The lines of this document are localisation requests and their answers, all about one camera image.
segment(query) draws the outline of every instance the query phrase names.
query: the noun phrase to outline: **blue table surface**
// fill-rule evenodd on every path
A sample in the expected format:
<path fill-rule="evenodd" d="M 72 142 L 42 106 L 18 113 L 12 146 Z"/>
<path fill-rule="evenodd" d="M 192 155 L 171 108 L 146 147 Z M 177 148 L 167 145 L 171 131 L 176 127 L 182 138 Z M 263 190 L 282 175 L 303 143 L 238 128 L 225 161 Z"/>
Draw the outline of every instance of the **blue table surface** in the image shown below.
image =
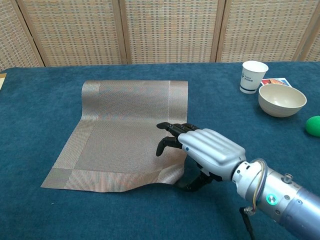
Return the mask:
<path fill-rule="evenodd" d="M 320 195 L 320 138 L 305 131 L 320 115 L 320 62 L 268 62 L 307 97 L 297 114 L 264 113 L 258 93 L 239 90 L 241 63 L 171 63 L 10 68 L 0 90 L 0 239 L 249 239 L 232 182 L 197 192 L 150 184 L 122 193 L 41 188 L 82 114 L 87 80 L 188 81 L 188 122 L 213 129 L 269 167 Z M 184 179 L 197 176 L 190 158 Z M 262 212 L 256 239 L 295 239 Z"/>

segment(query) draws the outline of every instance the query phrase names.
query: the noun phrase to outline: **woven screen panel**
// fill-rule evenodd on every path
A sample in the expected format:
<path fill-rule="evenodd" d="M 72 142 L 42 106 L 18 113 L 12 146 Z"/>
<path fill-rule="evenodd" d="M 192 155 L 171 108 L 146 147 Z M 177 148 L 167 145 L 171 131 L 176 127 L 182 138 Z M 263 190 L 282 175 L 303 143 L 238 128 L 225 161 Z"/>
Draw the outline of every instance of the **woven screen panel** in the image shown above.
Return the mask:
<path fill-rule="evenodd" d="M 126 0 L 132 63 L 209 62 L 217 7 L 218 0 Z"/>
<path fill-rule="evenodd" d="M 0 71 L 42 66 L 10 0 L 0 0 Z"/>
<path fill-rule="evenodd" d="M 320 33 L 316 36 L 305 58 L 306 61 L 320 61 Z"/>
<path fill-rule="evenodd" d="M 24 0 L 49 66 L 120 64 L 111 0 Z"/>
<path fill-rule="evenodd" d="M 221 62 L 291 61 L 319 0 L 232 0 Z"/>

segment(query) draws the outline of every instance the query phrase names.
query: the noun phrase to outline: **white paper cup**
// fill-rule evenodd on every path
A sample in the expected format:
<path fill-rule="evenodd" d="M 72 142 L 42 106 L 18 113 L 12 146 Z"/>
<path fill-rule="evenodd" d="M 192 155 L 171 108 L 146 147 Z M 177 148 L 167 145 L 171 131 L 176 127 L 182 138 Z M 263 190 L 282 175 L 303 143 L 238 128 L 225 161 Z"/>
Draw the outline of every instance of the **white paper cup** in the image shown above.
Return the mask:
<path fill-rule="evenodd" d="M 268 71 L 268 66 L 260 61 L 246 61 L 242 64 L 240 90 L 245 94 L 254 94 Z"/>

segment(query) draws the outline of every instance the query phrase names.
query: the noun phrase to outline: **bowl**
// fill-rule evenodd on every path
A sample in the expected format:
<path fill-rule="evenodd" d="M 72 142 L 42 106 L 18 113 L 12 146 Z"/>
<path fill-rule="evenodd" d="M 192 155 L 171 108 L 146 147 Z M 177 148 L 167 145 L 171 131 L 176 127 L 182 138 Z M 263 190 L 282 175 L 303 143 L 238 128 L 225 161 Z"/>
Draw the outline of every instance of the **bowl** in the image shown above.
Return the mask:
<path fill-rule="evenodd" d="M 258 101 L 262 110 L 267 114 L 285 118 L 302 109 L 307 103 L 307 98 L 293 87 L 271 83 L 260 87 Z"/>

